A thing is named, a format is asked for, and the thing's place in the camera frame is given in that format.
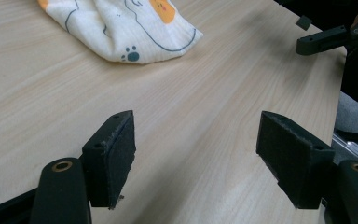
wooden table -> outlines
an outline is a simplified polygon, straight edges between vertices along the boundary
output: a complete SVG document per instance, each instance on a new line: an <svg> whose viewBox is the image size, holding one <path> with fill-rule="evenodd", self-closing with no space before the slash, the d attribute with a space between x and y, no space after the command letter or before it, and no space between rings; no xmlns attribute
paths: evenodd
<svg viewBox="0 0 358 224"><path fill-rule="evenodd" d="M291 205L255 143L267 110L330 144L344 51L297 55L296 40L318 30L272 0L173 3L204 37L181 58L134 65L100 58L37 1L0 0L0 203L133 110L125 199L92 208L93 223L320 221Z"/></svg>

table surface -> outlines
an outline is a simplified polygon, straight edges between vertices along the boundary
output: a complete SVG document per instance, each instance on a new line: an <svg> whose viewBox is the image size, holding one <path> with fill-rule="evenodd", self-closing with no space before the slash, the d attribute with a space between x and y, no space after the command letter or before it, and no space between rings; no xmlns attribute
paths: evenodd
<svg viewBox="0 0 358 224"><path fill-rule="evenodd" d="M137 151L117 208L93 223L318 223L296 210L255 144L262 110L330 144L345 53L296 54L318 32L272 0L173 0L204 37L186 55L110 63L37 1L0 0L0 203L133 110Z"/></svg>

wood grain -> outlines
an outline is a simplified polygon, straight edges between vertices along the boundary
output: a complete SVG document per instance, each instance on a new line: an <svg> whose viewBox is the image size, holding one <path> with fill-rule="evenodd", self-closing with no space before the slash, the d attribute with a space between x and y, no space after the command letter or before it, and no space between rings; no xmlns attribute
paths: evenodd
<svg viewBox="0 0 358 224"><path fill-rule="evenodd" d="M173 1L203 33L185 56L110 63L37 1L0 0L0 203L42 168L78 157L111 115L133 110L137 152L125 199L93 223L318 223L296 210L255 154L262 110L330 144L342 49L296 55L318 32L272 0Z"/></svg>

white cloth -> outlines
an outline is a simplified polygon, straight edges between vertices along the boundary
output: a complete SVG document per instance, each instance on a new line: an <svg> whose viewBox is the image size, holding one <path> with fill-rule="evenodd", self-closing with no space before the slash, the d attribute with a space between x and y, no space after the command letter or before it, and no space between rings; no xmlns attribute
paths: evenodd
<svg viewBox="0 0 358 224"><path fill-rule="evenodd" d="M62 26L112 62L153 63L179 57L202 33L170 0L38 0Z"/></svg>

gray floor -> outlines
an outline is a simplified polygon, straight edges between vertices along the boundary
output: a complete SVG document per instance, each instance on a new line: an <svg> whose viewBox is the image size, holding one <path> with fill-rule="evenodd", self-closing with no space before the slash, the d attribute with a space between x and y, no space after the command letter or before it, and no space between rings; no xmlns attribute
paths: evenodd
<svg viewBox="0 0 358 224"><path fill-rule="evenodd" d="M343 92L339 97L335 128L345 132L358 133L358 103ZM337 150L342 149L335 141L333 141L332 147ZM340 151L338 154L340 154L340 161L343 159L354 159L352 155L345 151Z"/></svg>

